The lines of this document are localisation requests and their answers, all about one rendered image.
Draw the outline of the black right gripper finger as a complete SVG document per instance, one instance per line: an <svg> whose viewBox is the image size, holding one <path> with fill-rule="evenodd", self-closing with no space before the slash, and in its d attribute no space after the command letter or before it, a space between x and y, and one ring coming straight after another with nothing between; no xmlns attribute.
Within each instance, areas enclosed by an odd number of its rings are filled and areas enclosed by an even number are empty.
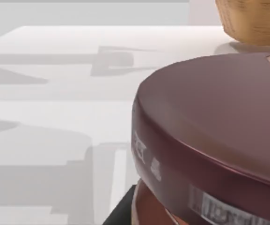
<svg viewBox="0 0 270 225"><path fill-rule="evenodd" d="M131 225L131 205L136 185L132 185L102 225Z"/></svg>

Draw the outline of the dark red round container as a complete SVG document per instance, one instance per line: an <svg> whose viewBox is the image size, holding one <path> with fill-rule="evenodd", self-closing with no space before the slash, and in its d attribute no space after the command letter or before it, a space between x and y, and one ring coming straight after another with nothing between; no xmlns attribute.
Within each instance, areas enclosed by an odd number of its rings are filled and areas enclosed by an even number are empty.
<svg viewBox="0 0 270 225"><path fill-rule="evenodd" d="M138 87L132 225L270 225L270 52L163 67Z"/></svg>

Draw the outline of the wooden woven basket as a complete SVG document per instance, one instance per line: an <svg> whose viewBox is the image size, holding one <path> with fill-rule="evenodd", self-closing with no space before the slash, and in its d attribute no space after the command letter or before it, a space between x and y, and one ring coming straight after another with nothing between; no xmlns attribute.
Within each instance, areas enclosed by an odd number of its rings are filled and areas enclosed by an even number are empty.
<svg viewBox="0 0 270 225"><path fill-rule="evenodd" d="M224 32L250 45L270 46L270 0L215 0Z"/></svg>

